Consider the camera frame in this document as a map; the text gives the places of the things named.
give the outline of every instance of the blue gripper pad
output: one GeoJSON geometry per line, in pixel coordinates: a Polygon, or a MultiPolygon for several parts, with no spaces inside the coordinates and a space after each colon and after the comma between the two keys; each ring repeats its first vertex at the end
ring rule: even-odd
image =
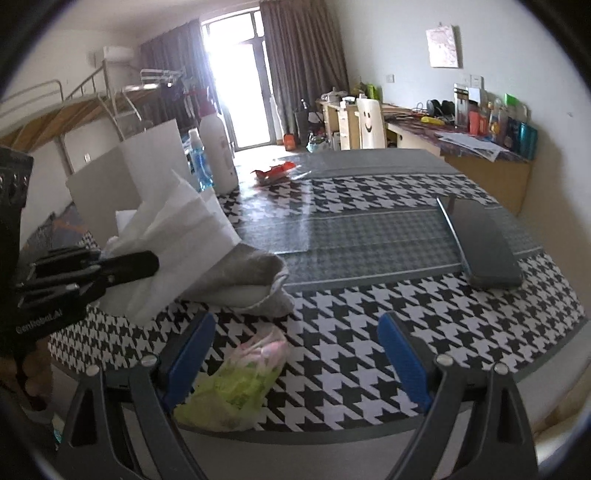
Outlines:
{"type": "Polygon", "coordinates": [[[183,402],[193,386],[199,369],[216,334],[216,319],[211,314],[205,315],[197,329],[181,348],[176,360],[167,372],[167,389],[161,396],[164,408],[172,412],[183,402]]]}
{"type": "Polygon", "coordinates": [[[408,398],[424,413],[428,412],[433,402],[428,390],[428,376],[434,355],[427,344],[411,337],[394,312],[385,313],[380,318],[378,339],[408,398]]]}

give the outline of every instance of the brown curtain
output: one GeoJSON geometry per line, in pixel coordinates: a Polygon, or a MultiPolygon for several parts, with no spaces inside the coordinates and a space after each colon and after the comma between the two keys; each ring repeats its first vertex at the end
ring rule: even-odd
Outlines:
{"type": "Polygon", "coordinates": [[[261,16],[281,124],[295,133],[301,99],[314,107],[332,87],[348,88],[343,44],[324,0],[264,1],[261,16]]]}
{"type": "MultiPolygon", "coordinates": [[[[184,68],[187,77],[197,80],[198,88],[209,87],[210,98],[217,105],[219,104],[199,20],[193,20],[147,41],[140,45],[139,51],[143,68],[163,70],[183,70],[184,68]]],[[[191,102],[195,115],[198,116],[197,101],[194,96],[191,96],[191,102]]],[[[163,93],[147,107],[146,116],[153,121],[154,125],[175,118],[182,133],[195,127],[194,120],[187,114],[182,95],[178,99],[173,99],[163,93]]]]}

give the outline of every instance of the plastic bag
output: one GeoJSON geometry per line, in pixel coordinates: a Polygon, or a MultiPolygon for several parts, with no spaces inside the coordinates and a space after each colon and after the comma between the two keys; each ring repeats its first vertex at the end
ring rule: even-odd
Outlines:
{"type": "Polygon", "coordinates": [[[263,401],[289,353],[282,331],[257,333],[236,347],[189,400],[174,409],[177,422],[211,432],[239,432],[254,426],[263,401]]]}

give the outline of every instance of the gray towel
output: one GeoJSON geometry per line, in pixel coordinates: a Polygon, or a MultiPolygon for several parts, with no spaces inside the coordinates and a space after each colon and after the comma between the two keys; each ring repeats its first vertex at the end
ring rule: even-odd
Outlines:
{"type": "Polygon", "coordinates": [[[284,317],[294,309],[293,297],[283,290],[288,273],[277,255],[240,243],[180,297],[237,313],[284,317]]]}

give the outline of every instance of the air conditioner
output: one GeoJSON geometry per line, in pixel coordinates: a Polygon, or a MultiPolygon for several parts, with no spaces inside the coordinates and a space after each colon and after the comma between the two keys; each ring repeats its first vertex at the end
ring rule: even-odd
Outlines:
{"type": "Polygon", "coordinates": [[[95,53],[98,68],[103,60],[111,63],[129,63],[134,58],[134,49],[129,47],[103,47],[95,53]]]}

